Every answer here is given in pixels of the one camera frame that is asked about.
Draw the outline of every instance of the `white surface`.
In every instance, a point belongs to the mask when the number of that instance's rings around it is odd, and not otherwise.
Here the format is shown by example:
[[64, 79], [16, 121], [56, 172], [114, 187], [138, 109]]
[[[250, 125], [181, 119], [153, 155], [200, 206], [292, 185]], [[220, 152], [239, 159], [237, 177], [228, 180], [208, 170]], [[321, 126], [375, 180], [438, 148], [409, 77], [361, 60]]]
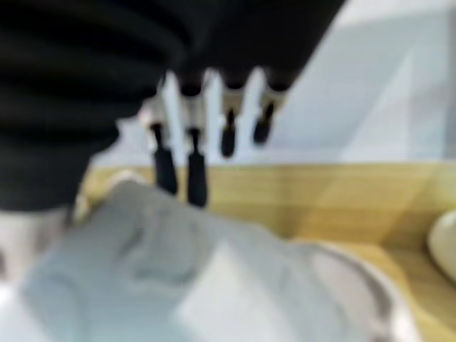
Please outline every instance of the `white surface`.
[[[263, 86], [249, 83], [237, 152], [219, 153], [221, 84], [207, 91], [211, 164], [384, 162], [456, 156], [454, 0], [349, 0], [294, 86], [263, 150], [252, 145]], [[165, 86], [175, 158], [185, 158], [175, 81]], [[123, 123], [123, 140], [99, 165], [149, 165], [142, 128]]]

